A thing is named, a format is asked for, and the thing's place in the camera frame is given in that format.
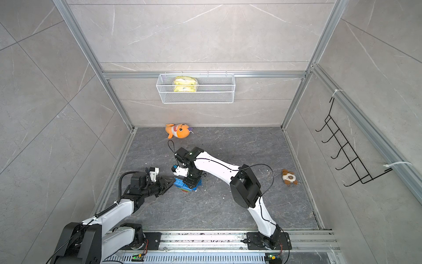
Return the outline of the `blue lego brick front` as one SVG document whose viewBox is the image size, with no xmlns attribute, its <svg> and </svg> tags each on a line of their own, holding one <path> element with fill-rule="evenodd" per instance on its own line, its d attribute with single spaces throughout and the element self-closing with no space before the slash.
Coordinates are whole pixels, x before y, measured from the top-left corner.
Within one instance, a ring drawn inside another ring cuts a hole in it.
<svg viewBox="0 0 422 264">
<path fill-rule="evenodd" d="M 199 182 L 198 182 L 198 185 L 196 186 L 196 187 L 194 187 L 194 188 L 189 188 L 181 179 L 178 179 L 178 178 L 176 178 L 175 179 L 175 183 L 174 183 L 174 186 L 175 187 L 177 187 L 177 188 L 179 188 L 180 190 L 181 189 L 187 189 L 187 190 L 191 190 L 191 191 L 196 191 L 197 190 L 197 188 L 199 187 L 199 186 L 201 186 L 202 185 L 202 180 L 200 180 Z"/>
</svg>

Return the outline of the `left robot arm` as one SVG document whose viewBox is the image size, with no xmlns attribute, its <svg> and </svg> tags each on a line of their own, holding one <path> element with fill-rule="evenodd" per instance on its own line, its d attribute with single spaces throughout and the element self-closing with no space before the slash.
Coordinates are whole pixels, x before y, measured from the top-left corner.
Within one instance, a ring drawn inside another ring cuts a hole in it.
<svg viewBox="0 0 422 264">
<path fill-rule="evenodd" d="M 163 195 L 175 183 L 172 177 L 151 176 L 150 170 L 123 173 L 118 199 L 82 221 L 67 224 L 48 264 L 100 264 L 126 246 L 143 246 L 141 224 L 119 223 L 136 212 L 145 198 Z"/>
</svg>

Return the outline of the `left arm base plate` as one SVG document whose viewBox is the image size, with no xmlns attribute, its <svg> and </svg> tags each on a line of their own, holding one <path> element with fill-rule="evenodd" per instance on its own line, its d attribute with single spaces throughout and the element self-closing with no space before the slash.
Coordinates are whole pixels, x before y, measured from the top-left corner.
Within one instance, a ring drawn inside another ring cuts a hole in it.
<svg viewBox="0 0 422 264">
<path fill-rule="evenodd" d="M 134 241 L 122 247 L 121 250 L 158 250 L 161 237 L 161 232 L 146 232 L 143 235 L 136 234 Z"/>
</svg>

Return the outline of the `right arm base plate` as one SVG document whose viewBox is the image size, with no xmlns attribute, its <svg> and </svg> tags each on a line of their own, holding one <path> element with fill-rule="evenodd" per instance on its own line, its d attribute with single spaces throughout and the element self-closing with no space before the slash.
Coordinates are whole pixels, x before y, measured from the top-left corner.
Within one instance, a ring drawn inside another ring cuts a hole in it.
<svg viewBox="0 0 422 264">
<path fill-rule="evenodd" d="M 242 241 L 247 244 L 248 250 L 291 250 L 290 236 L 285 232 L 275 232 L 271 237 L 266 237 L 259 232 L 246 233 L 246 239 Z"/>
</svg>

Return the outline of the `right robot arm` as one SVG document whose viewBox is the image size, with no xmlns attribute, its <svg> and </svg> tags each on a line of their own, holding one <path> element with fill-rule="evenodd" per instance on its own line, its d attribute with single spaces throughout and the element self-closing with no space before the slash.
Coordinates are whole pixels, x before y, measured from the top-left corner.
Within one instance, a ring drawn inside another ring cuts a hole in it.
<svg viewBox="0 0 422 264">
<path fill-rule="evenodd" d="M 271 250 L 282 247 L 280 238 L 287 238 L 287 235 L 271 217 L 263 199 L 267 191 L 261 190 L 261 184 L 252 170 L 256 166 L 265 166 L 269 168 L 272 179 L 275 179 L 274 171 L 270 166 L 263 163 L 251 166 L 231 165 L 198 147 L 190 151 L 182 147 L 176 150 L 174 142 L 170 139 L 168 146 L 176 160 L 172 172 L 180 177 L 189 189 L 197 187 L 206 174 L 222 180 L 230 187 L 233 200 L 248 210 L 258 227 L 260 242 L 254 242 L 254 245 Z"/>
</svg>

